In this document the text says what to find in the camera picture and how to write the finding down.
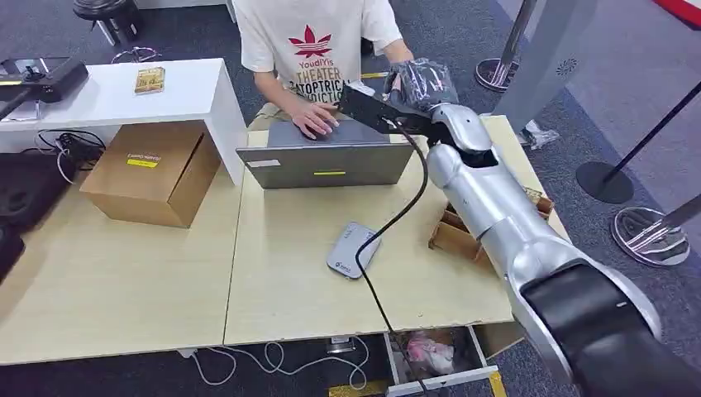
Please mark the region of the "plastic-wrapped grey right robot hand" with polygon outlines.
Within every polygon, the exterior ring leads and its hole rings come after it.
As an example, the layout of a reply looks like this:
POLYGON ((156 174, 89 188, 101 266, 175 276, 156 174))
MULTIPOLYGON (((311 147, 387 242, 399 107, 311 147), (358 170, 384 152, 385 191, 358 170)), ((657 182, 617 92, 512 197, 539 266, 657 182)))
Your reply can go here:
POLYGON ((427 58, 390 65, 383 97, 395 106, 430 113, 442 104, 459 104, 448 68, 427 58))

